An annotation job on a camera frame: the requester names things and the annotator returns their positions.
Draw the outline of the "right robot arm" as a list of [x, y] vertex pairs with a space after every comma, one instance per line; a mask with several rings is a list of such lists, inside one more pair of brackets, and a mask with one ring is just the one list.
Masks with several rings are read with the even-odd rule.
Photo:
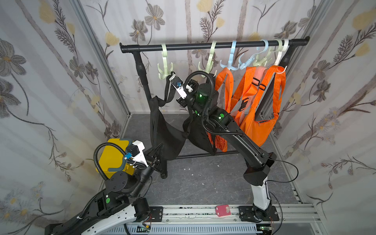
[[273, 152], [266, 152], [251, 140], [231, 117], [230, 113], [214, 104], [217, 95], [212, 74], [204, 71], [191, 73], [185, 81], [172, 73], [169, 82], [179, 94], [177, 100], [189, 111], [186, 133], [191, 142], [219, 136], [228, 141], [245, 159], [247, 170], [244, 179], [252, 186], [253, 205], [241, 215], [241, 219], [260, 223], [269, 218], [272, 201], [267, 183], [272, 165], [277, 161]]

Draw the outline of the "black crescent bag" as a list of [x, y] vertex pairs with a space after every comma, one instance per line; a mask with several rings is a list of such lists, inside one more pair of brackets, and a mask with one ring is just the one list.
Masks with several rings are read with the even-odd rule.
[[216, 153], [216, 147], [211, 143], [208, 133], [202, 126], [201, 118], [194, 116], [193, 120], [191, 120], [191, 118], [188, 117], [183, 122], [183, 129], [185, 132], [189, 133], [188, 139], [193, 145], [206, 151], [210, 155]]

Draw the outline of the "pink crescent bag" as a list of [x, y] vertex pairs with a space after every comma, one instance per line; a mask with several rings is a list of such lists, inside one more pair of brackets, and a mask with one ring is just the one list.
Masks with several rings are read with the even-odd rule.
[[262, 82], [265, 70], [266, 70], [266, 67], [262, 67], [262, 66], [256, 67], [256, 71], [255, 71], [254, 78], [253, 78], [253, 81], [252, 81], [252, 83], [255, 86], [258, 87], [260, 85], [260, 83]]

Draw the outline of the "dark orange waist bag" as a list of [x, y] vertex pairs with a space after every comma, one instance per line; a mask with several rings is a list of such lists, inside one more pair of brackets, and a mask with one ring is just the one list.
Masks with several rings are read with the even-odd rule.
[[[231, 99], [233, 95], [233, 89], [234, 89], [234, 78], [232, 72], [228, 68], [224, 68], [216, 77], [215, 81], [215, 90], [218, 91], [219, 88], [224, 84], [224, 88], [222, 88], [222, 92], [224, 92], [224, 95], [220, 95], [220, 98], [224, 98], [224, 105], [223, 109], [230, 113], [231, 108]], [[220, 137], [220, 136], [214, 136], [210, 133], [207, 133], [209, 137], [210, 143], [213, 145], [215, 149], [219, 149], [222, 152], [227, 152], [228, 150], [228, 142]]]
[[231, 113], [238, 125], [241, 125], [242, 120], [244, 119], [245, 109], [250, 103], [249, 99], [258, 92], [260, 80], [255, 77], [256, 70], [256, 67], [246, 68], [246, 72], [231, 98], [230, 111], [233, 111], [237, 103], [241, 100], [241, 105], [238, 111], [236, 113]]

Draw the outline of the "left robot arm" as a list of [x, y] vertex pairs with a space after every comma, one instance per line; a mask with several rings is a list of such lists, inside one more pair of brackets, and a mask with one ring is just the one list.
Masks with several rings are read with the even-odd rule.
[[[123, 160], [134, 169], [132, 175], [117, 171], [108, 177], [102, 170], [98, 153], [111, 146], [120, 152]], [[93, 160], [105, 188], [93, 196], [83, 210], [65, 223], [50, 224], [46, 235], [100, 235], [120, 224], [141, 222], [151, 218], [147, 199], [140, 196], [153, 172], [161, 172], [160, 161], [164, 145], [159, 144], [146, 153], [141, 142], [133, 142], [126, 149], [114, 143], [102, 143], [94, 151]]]

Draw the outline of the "bright orange crescent bag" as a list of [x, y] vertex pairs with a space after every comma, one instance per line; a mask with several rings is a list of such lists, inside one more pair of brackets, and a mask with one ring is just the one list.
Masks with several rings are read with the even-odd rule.
[[[285, 68], [281, 66], [271, 66], [258, 86], [256, 96], [252, 102], [248, 115], [242, 121], [240, 128], [258, 146], [262, 146], [267, 140], [270, 132], [274, 128], [281, 109], [282, 95], [286, 85]], [[256, 121], [256, 108], [258, 107], [262, 95], [272, 77], [274, 79], [273, 88], [273, 119]]]

